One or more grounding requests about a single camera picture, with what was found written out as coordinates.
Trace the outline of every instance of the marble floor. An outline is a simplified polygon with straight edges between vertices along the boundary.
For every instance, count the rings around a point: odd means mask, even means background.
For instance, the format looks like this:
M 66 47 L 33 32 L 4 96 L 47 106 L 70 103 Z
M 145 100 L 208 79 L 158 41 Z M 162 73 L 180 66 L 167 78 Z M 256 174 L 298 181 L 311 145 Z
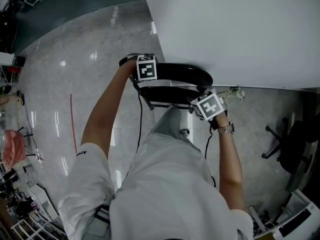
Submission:
M 133 0 L 42 0 L 36 6 L 26 5 L 17 13 L 13 51 L 21 52 L 44 34 L 81 15 L 128 1 Z
M 98 98 L 117 70 L 118 61 L 132 53 L 153 52 L 164 61 L 148 6 L 144 0 L 103 8 L 76 18 L 49 32 L 26 48 L 21 55 L 26 64 L 18 88 L 25 94 L 29 121 L 34 133 L 40 164 L 33 157 L 27 162 L 34 167 L 35 181 L 46 188 L 53 204 L 62 197 L 63 184 L 75 161 L 70 95 L 72 94 L 75 141 L 79 147 L 86 121 Z M 218 87 L 217 91 L 227 87 Z M 279 210 L 287 197 L 287 173 L 276 161 L 261 154 L 277 145 L 265 131 L 266 125 L 281 131 L 284 116 L 302 117 L 303 95 L 298 91 L 244 88 L 245 99 L 227 100 L 229 117 L 234 122 L 235 144 L 240 156 L 246 205 L 258 211 Z M 143 103 L 143 140 L 165 112 L 150 111 Z M 17 112 L 17 125 L 29 132 L 26 110 Z M 128 81 L 114 122 L 109 166 L 118 188 L 129 169 L 136 151 L 140 124 L 137 92 Z M 181 127 L 190 128 L 190 140 L 205 151 L 209 125 L 194 114 L 182 112 Z M 34 152 L 34 143 L 29 142 Z M 219 182 L 219 143 L 215 132 L 210 141 L 207 161 Z

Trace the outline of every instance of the white desk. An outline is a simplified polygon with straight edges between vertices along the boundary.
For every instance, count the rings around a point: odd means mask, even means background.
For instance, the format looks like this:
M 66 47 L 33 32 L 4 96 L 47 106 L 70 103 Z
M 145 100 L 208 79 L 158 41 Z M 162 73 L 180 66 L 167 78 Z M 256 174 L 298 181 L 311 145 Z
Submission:
M 320 0 L 146 0 L 168 63 L 218 86 L 320 87 Z
M 28 192 L 31 195 L 32 200 L 35 201 L 39 206 L 39 212 L 42 216 L 44 216 L 50 222 L 54 221 L 58 217 L 53 204 L 49 200 L 43 188 L 39 187 L 38 185 L 34 185 L 28 189 Z
M 292 232 L 286 234 L 284 232 L 285 227 L 288 227 L 289 223 L 293 222 L 298 216 L 304 216 L 303 213 L 307 214 L 307 218 L 296 225 Z M 303 193 L 295 190 L 277 222 L 279 224 L 275 228 L 265 230 L 253 239 L 259 240 L 265 235 L 272 234 L 275 240 L 309 240 L 320 227 L 320 209 Z

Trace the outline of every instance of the chair leg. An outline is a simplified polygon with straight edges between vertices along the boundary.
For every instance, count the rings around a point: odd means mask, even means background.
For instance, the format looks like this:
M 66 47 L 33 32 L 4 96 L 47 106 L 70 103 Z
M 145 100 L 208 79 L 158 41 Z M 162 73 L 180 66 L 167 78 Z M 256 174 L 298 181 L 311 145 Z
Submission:
M 266 126 L 265 130 L 267 132 L 270 132 L 278 141 L 281 141 L 281 137 L 279 135 L 277 135 L 273 130 L 271 130 L 271 128 L 269 126 Z
M 150 109 L 150 110 L 154 110 L 154 107 L 151 105 L 150 101 L 147 100 L 145 97 L 142 97 L 142 98 L 144 99 L 145 103 L 148 105 L 149 109 Z
M 281 144 L 279 144 L 278 146 L 276 146 L 276 148 L 274 150 L 272 150 L 268 155 L 266 154 L 262 154 L 262 158 L 264 159 L 268 159 L 270 158 L 271 156 L 273 156 L 275 153 L 277 153 L 281 148 Z

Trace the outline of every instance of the silver watch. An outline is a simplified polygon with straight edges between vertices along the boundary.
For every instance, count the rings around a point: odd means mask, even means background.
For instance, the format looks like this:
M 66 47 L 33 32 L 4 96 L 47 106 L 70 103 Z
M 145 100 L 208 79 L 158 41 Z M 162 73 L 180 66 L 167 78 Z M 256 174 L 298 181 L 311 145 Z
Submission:
M 229 125 L 226 127 L 218 128 L 219 134 L 235 133 L 235 127 L 233 122 L 229 122 Z

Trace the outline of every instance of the office chair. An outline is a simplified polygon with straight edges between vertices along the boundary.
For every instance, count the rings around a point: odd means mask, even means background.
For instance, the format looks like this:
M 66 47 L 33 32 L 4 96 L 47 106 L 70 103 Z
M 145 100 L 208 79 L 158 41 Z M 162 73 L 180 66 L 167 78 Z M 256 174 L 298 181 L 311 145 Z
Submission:
M 128 56 L 138 56 L 139 53 L 132 53 Z M 128 57 L 119 62 L 119 66 L 128 61 Z M 129 77 L 133 87 L 144 99 L 150 110 L 154 107 L 168 108 L 174 104 L 178 109 L 193 112 L 190 101 L 195 100 L 211 87 L 213 79 L 203 69 L 189 64 L 180 63 L 158 63 L 156 61 L 157 80 L 179 81 L 196 86 L 196 90 L 175 86 L 144 86 L 139 87 L 138 72 L 135 70 Z
M 267 132 L 270 132 L 279 141 L 279 145 L 272 150 L 269 154 L 262 154 L 262 158 L 268 159 L 274 155 L 278 150 L 281 150 L 280 156 L 277 161 L 280 162 L 283 169 L 293 174 L 296 172 L 301 161 L 305 163 L 304 172 L 309 169 L 313 156 L 309 158 L 304 156 L 306 149 L 306 142 L 313 143 L 320 138 L 319 126 L 320 126 L 320 113 L 309 121 L 295 121 L 290 132 L 288 118 L 283 118 L 284 130 L 281 137 L 278 136 L 269 126 L 265 128 Z

